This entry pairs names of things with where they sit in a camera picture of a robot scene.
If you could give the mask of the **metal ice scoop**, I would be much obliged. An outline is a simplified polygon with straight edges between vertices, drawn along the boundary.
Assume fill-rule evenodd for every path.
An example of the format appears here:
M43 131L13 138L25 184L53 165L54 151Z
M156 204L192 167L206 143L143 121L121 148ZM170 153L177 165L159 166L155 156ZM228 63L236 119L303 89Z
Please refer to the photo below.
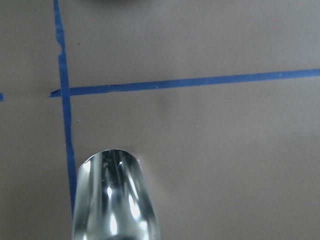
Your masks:
M160 240L161 227L140 161L121 149L87 159L78 170L74 240Z

